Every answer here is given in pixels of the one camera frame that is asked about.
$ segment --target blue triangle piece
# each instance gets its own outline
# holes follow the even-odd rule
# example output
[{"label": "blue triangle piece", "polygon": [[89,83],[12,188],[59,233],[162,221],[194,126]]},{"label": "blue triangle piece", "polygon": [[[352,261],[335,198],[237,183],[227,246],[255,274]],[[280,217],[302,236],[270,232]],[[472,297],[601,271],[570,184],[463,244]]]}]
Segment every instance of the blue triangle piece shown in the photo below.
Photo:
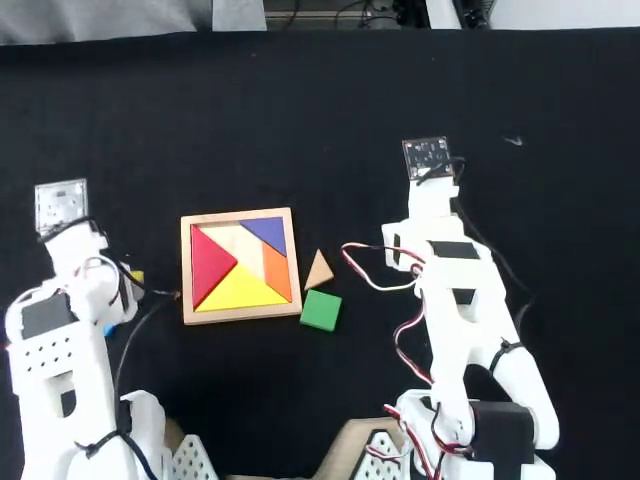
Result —
[{"label": "blue triangle piece", "polygon": [[282,217],[240,220],[240,225],[249,230],[263,242],[271,245],[285,257],[287,256],[287,246],[284,241],[284,224],[282,223]]}]

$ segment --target white perforated panel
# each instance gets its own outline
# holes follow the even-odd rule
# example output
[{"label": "white perforated panel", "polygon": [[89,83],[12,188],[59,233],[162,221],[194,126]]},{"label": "white perforated panel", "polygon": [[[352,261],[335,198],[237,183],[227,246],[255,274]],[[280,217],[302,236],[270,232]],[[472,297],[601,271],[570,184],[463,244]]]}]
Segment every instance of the white perforated panel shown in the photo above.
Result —
[{"label": "white perforated panel", "polygon": [[[399,451],[387,432],[376,432],[369,445],[385,455],[398,455]],[[383,461],[364,453],[353,480],[400,480],[400,463]]]},{"label": "white perforated panel", "polygon": [[37,382],[73,370],[77,348],[89,342],[80,322],[11,344],[11,369],[14,385]]},{"label": "white perforated panel", "polygon": [[218,480],[200,437],[187,435],[173,456],[175,480]]}]

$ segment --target green square piece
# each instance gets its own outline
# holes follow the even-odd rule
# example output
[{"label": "green square piece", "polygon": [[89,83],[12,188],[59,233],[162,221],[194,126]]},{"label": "green square piece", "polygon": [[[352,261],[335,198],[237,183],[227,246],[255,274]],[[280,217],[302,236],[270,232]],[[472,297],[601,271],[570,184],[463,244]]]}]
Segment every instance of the green square piece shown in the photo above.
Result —
[{"label": "green square piece", "polygon": [[342,299],[334,295],[309,290],[304,301],[300,323],[309,327],[333,332],[338,320]]}]

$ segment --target black table surface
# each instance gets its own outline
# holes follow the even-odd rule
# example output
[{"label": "black table surface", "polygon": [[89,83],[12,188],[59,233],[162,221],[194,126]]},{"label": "black table surface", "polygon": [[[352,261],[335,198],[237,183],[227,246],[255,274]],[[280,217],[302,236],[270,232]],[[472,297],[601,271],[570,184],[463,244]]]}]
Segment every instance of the black table surface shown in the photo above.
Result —
[{"label": "black table surface", "polygon": [[[311,475],[350,418],[420,387],[391,334],[410,292],[369,289],[340,259],[406,217],[402,139],[447,135],[461,199],[536,302],[523,340],[561,424],[559,478],[626,478],[638,427],[640,30],[178,34],[0,49],[0,304],[51,275],[33,186],[87,177],[116,250],[180,284],[179,218],[290,205],[304,281],[321,248],[343,297],[333,334],[297,318],[185,327],[134,343],[123,385],[158,396],[220,472]],[[520,137],[517,146],[505,138]],[[405,280],[363,253],[379,281]],[[527,298],[505,279],[512,311]],[[112,361],[132,325],[109,339]],[[406,348],[428,364],[425,336]],[[22,442],[0,357],[0,471]],[[496,395],[484,372],[469,395]]]}]

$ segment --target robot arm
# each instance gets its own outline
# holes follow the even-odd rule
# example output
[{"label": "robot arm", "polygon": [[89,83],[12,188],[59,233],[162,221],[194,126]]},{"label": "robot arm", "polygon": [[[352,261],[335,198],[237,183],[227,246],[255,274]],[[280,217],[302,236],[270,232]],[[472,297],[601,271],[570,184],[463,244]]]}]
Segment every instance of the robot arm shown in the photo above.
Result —
[{"label": "robot arm", "polygon": [[[492,252],[467,237],[451,212],[458,187],[452,169],[442,168],[450,165],[446,139],[405,142],[403,147],[410,174],[409,218],[383,225],[382,233],[388,266],[412,271],[415,260],[401,250],[424,260],[414,291],[433,350],[433,384],[400,397],[398,417],[415,431],[431,471],[443,454],[433,432],[455,445],[444,449],[438,476],[555,478],[533,452],[556,445],[558,419],[535,360],[520,343]],[[431,170],[439,175],[429,175]],[[417,178],[425,172],[426,180]],[[491,372],[512,402],[470,401],[463,381],[469,364]],[[502,438],[494,438],[495,430]]]},{"label": "robot arm", "polygon": [[[172,458],[155,396],[136,391],[115,398],[104,332],[133,319],[142,284],[134,284],[128,265],[103,254],[106,235],[87,213],[85,181],[36,187],[36,229],[55,276],[20,295],[5,317],[24,440],[22,479],[216,480],[196,436],[187,436]],[[192,454],[198,462],[188,464]]]}]

